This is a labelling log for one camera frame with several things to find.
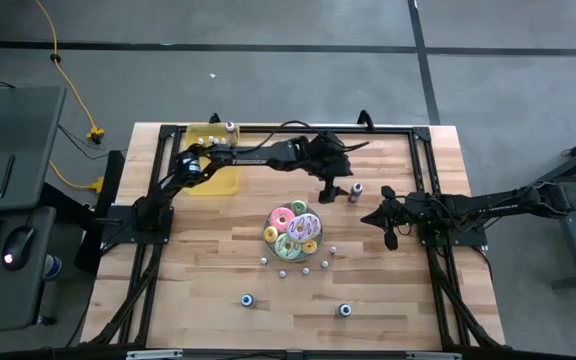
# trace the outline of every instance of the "frosted donut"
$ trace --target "frosted donut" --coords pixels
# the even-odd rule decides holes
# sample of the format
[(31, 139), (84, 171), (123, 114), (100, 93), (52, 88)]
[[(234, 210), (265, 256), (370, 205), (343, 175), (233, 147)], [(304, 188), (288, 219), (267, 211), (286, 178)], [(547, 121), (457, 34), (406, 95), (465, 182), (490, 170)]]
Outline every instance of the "frosted donut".
[(265, 230), (264, 230), (264, 240), (266, 240), (267, 242), (275, 242), (275, 240), (277, 240), (277, 236), (279, 236), (279, 232), (277, 231), (277, 228), (274, 226), (268, 226)]
[(293, 213), (292, 210), (285, 207), (278, 207), (270, 213), (268, 221), (270, 222), (270, 226), (277, 228), (277, 231), (285, 232), (286, 226), (288, 226), (290, 220), (294, 218), (295, 213)]
[(290, 204), (290, 208), (295, 213), (295, 215), (299, 216), (299, 215), (306, 212), (306, 210), (308, 209), (308, 206), (306, 205), (305, 202), (303, 202), (301, 200), (297, 200), (297, 201), (293, 201), (292, 204)]
[(312, 254), (317, 251), (317, 242), (315, 240), (308, 240), (301, 246), (301, 251), (306, 254)]
[(292, 241), (304, 243), (321, 232), (321, 220), (313, 214), (303, 214), (292, 219), (286, 227), (286, 233)]
[(275, 241), (275, 252), (282, 259), (292, 260), (301, 254), (301, 244), (290, 240), (286, 234), (281, 234)]

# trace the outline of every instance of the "concrete floor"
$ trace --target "concrete floor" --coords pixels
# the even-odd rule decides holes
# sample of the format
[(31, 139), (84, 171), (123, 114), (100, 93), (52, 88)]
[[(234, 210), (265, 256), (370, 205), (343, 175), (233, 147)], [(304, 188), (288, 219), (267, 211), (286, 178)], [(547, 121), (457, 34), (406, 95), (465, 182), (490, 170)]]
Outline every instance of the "concrete floor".
[[(64, 40), (415, 44), (405, 0), (44, 2)], [(573, 1), (418, 0), (418, 8), (427, 46), (576, 48)], [(0, 38), (46, 40), (50, 33), (33, 1), (0, 0)], [(111, 149), (127, 147), (136, 121), (205, 121), (213, 112), (247, 122), (352, 123), (367, 109), (381, 124), (429, 123), (416, 55), (60, 53)], [(63, 84), (49, 54), (0, 50), (0, 80)], [(559, 153), (576, 144), (576, 57), (430, 56), (429, 64), (441, 123), (458, 127), (473, 194), (525, 185), (563, 162)], [(89, 128), (72, 94), (61, 124), (79, 135)], [(59, 135), (52, 158), (71, 181), (103, 175), (103, 160), (67, 163), (73, 151)], [(95, 201), (52, 173), (48, 181), (82, 202)], [(488, 235), (508, 344), (576, 355), (576, 290), (553, 293), (549, 285), (573, 274), (558, 224), (506, 218)], [(63, 321), (49, 341), (26, 332), (0, 343), (0, 351), (63, 346), (88, 296), (68, 291), (55, 301)]]

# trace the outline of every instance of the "yellow container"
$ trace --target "yellow container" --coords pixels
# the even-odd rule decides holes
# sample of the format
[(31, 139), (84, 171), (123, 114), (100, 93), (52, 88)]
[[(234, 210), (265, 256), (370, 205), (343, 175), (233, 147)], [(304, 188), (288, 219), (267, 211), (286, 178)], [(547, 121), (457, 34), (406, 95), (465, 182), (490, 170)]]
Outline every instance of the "yellow container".
[[(237, 138), (239, 138), (239, 126), (236, 127)], [(186, 128), (182, 148), (187, 149), (190, 145), (198, 143), (199, 138), (204, 139), (206, 146), (208, 137), (212, 136), (219, 140), (228, 139), (226, 124), (192, 124)], [(210, 163), (205, 157), (199, 159), (201, 170), (206, 168)], [(233, 195), (239, 188), (239, 168), (236, 166), (227, 166), (215, 172), (215, 174), (203, 184), (192, 188), (185, 188), (184, 191), (190, 195)]]

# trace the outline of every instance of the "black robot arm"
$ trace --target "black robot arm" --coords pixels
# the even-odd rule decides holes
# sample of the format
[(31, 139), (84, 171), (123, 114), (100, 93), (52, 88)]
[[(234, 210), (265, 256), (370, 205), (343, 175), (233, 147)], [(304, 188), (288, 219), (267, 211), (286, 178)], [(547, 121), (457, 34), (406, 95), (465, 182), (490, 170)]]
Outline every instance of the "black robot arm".
[[(159, 211), (166, 209), (182, 188), (208, 181), (217, 170), (226, 166), (268, 166), (277, 171), (303, 169), (325, 182), (319, 202), (333, 202), (337, 195), (347, 194), (333, 185), (335, 177), (352, 175), (346, 152), (366, 144), (346, 147), (332, 132), (323, 132), (312, 141), (299, 136), (270, 146), (204, 147), (193, 144), (177, 155), (175, 170), (170, 175), (150, 189), (147, 196), (137, 199), (133, 205), (135, 224), (138, 228), (151, 226), (157, 221)], [(199, 166), (202, 156), (210, 159), (203, 170)]]
[(397, 196), (388, 186), (381, 188), (381, 194), (384, 200), (379, 208), (361, 221), (384, 230), (389, 250), (398, 247), (394, 228), (401, 225), (425, 224), (436, 230), (465, 233), (492, 218), (517, 214), (562, 218), (573, 210), (561, 186), (550, 182), (475, 197), (421, 192)]

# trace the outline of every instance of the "butcher block tabletop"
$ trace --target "butcher block tabletop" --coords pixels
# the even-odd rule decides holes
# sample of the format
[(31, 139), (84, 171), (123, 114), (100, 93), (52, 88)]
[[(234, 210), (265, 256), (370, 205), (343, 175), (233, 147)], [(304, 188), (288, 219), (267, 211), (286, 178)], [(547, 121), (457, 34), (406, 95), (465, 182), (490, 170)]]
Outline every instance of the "butcher block tabletop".
[[(117, 196), (130, 205), (146, 194), (160, 123), (135, 124)], [(430, 126), (441, 190), (470, 194), (457, 130)], [(239, 145), (256, 145), (267, 134), (242, 133)], [(298, 136), (278, 134), (267, 144)], [(408, 140), (403, 135), (343, 134), (346, 145), (370, 141), (348, 153), (354, 176), (337, 178), (348, 190), (361, 183), (357, 203), (340, 196), (319, 204), (323, 182), (302, 170), (278, 172), (241, 167), (239, 191), (230, 196), (192, 196), (180, 192), (170, 241), (159, 269), (148, 348), (440, 350), (441, 342), (426, 252), (416, 229), (399, 235), (399, 249), (388, 251), (383, 231), (359, 219), (381, 202), (380, 188), (398, 194), (415, 191)], [(162, 176), (167, 172), (164, 154)], [(427, 177), (425, 154), (418, 145)], [(426, 189), (430, 189), (425, 178)], [(283, 262), (262, 240), (262, 227), (277, 206), (307, 201), (321, 217), (323, 243), (302, 263)], [(329, 248), (335, 246), (333, 257)], [(136, 246), (121, 244), (99, 267), (81, 341), (96, 336), (126, 297)], [(262, 257), (268, 264), (260, 264)], [(146, 253), (144, 267), (150, 258)], [(329, 262), (322, 268), (321, 262)], [(470, 248), (455, 248), (462, 297), (481, 325), (503, 343), (503, 332), (486, 263)], [(304, 275), (302, 269), (310, 268)], [(279, 271), (287, 273), (279, 278)], [(240, 304), (252, 294), (254, 308)], [(136, 306), (137, 324), (143, 295)], [(342, 303), (349, 318), (335, 316)], [(458, 341), (454, 312), (447, 306), (451, 335)], [(132, 327), (131, 339), (137, 326)]]

